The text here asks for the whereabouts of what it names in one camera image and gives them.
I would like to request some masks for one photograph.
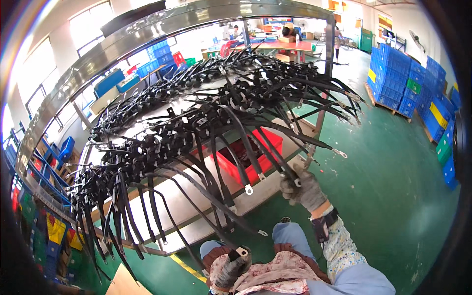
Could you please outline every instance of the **person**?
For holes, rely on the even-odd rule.
[[[334,21],[334,49],[336,51],[336,62],[337,59],[339,58],[339,47],[341,47],[341,38],[343,38],[343,35],[341,34],[341,31],[337,27],[337,21]]]
[[[274,226],[275,258],[266,264],[252,264],[249,248],[246,256],[218,241],[202,244],[200,254],[209,272],[207,285],[213,295],[394,295],[395,288],[378,270],[357,252],[337,210],[322,192],[314,174],[294,165],[301,187],[293,188],[283,178],[280,190],[289,202],[303,205],[311,213],[311,223],[328,273],[318,267],[306,236],[298,223],[284,217]]]
[[[296,37],[296,36],[300,36],[300,41],[302,40],[302,34],[300,34],[300,32],[298,31],[298,29],[291,29],[287,26],[284,26],[282,28],[282,36],[284,37],[288,37],[288,36],[293,36],[293,37]]]
[[[234,31],[233,31],[233,37],[234,37],[234,39],[236,39],[236,38],[240,35],[240,33],[238,32],[238,30],[239,30],[239,27],[238,27],[237,25],[235,25],[235,26],[234,26]]]

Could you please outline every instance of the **green machine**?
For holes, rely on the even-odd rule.
[[[370,53],[372,51],[372,39],[373,39],[372,32],[362,28],[361,41],[359,42],[359,49]]]

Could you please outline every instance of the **blue pants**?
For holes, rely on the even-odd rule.
[[[292,248],[301,254],[312,258],[315,262],[315,256],[310,250],[308,241],[302,228],[295,222],[279,222],[274,226],[272,231],[272,239],[274,244],[292,244]],[[224,245],[219,241],[207,241],[200,247],[200,256],[203,257],[210,253],[214,248]]]

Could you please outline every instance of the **hand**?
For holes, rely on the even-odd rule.
[[[221,273],[217,275],[216,279],[213,281],[213,285],[219,290],[228,291],[236,283],[237,279],[246,273],[252,265],[251,250],[246,246],[241,247],[247,250],[247,255],[244,257],[239,256],[234,261],[231,261],[230,257],[232,257],[234,253],[230,253]]]
[[[288,199],[290,205],[302,204],[309,212],[315,211],[328,199],[321,191],[320,185],[313,173],[294,164],[294,171],[300,178],[301,187],[296,187],[289,179],[283,177],[280,181],[282,196]]]

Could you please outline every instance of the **yellow floor line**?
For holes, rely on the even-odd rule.
[[[190,272],[190,274],[192,274],[192,276],[196,277],[197,279],[199,279],[203,283],[206,283],[207,278],[202,277],[202,275],[200,273],[198,273],[197,271],[192,269],[190,266],[186,265],[182,260],[180,260],[177,256],[175,256],[175,254],[172,254],[169,257],[172,258],[173,261],[177,262],[177,264],[180,265],[181,267],[183,267],[186,271]]]

